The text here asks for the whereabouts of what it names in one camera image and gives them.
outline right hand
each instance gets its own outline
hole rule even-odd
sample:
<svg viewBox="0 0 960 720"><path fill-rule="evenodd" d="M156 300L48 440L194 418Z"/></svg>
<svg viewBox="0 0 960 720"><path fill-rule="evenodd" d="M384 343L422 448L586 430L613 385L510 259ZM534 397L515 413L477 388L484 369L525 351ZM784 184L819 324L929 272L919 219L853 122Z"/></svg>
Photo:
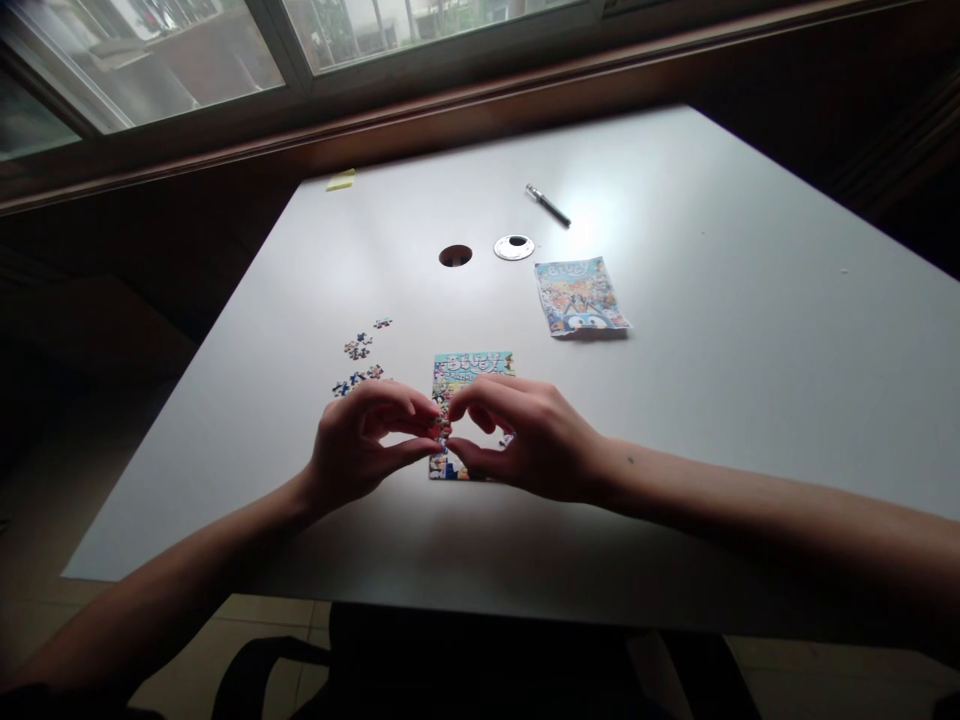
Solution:
<svg viewBox="0 0 960 720"><path fill-rule="evenodd" d="M451 437L447 447L470 470L534 495L595 502L603 491L607 440L548 383L481 375L450 400L450 422L465 413L488 435L498 426L516 437L505 450Z"/></svg>

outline tiled floor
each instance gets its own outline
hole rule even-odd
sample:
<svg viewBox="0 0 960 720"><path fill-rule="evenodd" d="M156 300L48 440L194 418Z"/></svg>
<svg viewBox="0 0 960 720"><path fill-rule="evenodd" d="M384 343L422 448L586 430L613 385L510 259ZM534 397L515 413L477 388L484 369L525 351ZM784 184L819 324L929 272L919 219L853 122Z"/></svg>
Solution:
<svg viewBox="0 0 960 720"><path fill-rule="evenodd" d="M99 393L75 403L0 482L0 675L36 650L103 585L60 579L172 387ZM134 696L171 720L208 718L224 670L258 637L292 635L329 647L329 604L234 595L196 638ZM929 718L960 691L960 673L917 653L728 638L765 720ZM692 717L656 633L632 644L644 690L680 720ZM326 670L281 661L264 717L286 718L326 681Z"/></svg>

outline black pen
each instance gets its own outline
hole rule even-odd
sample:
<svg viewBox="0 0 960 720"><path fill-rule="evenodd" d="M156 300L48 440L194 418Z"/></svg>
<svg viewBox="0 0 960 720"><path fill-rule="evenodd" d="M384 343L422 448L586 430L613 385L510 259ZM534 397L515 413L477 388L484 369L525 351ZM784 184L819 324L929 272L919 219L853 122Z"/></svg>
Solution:
<svg viewBox="0 0 960 720"><path fill-rule="evenodd" d="M570 227L570 218L568 218L566 215L560 212L560 208L558 208L552 202L547 200L546 195L544 195L542 192L537 190L530 183L527 183L527 192L533 195L537 199L537 202L543 205L547 209L547 212L549 212L557 220L562 222L564 224L564 227Z"/></svg>

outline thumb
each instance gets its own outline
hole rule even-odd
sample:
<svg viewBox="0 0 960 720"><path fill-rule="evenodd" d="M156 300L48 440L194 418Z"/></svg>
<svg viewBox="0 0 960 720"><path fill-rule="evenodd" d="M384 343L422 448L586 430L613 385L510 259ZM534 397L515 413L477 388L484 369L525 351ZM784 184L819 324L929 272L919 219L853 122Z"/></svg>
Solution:
<svg viewBox="0 0 960 720"><path fill-rule="evenodd" d="M430 438L413 438L405 440L388 448L384 448L380 455L381 473L384 477L395 473L420 458L443 452L443 446Z"/></svg>
<svg viewBox="0 0 960 720"><path fill-rule="evenodd" d="M508 461L499 450L488 450L464 438L450 438L447 449L463 461L467 470L481 473L494 480L505 480Z"/></svg>

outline left hand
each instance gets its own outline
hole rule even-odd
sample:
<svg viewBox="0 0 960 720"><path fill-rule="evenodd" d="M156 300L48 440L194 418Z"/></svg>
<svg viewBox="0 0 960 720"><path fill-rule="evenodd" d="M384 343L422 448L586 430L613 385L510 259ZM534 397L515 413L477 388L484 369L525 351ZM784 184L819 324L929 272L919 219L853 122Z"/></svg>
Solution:
<svg viewBox="0 0 960 720"><path fill-rule="evenodd" d="M410 463L443 452L436 441L439 409L416 390L392 380L368 380L323 411L313 457L298 478L321 513L359 500ZM391 432L414 435L391 447Z"/></svg>

